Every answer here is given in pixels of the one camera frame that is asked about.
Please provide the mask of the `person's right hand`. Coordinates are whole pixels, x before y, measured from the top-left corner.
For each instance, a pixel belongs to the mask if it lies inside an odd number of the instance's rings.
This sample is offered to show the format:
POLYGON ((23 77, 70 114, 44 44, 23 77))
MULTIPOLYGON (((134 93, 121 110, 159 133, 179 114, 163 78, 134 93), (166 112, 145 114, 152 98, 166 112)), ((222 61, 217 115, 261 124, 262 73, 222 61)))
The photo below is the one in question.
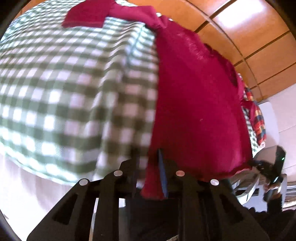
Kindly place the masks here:
POLYGON ((264 189, 264 196, 263 200, 269 202, 270 200, 277 199, 281 196, 281 185, 282 183, 279 181, 271 182, 266 179, 263 189, 264 189))

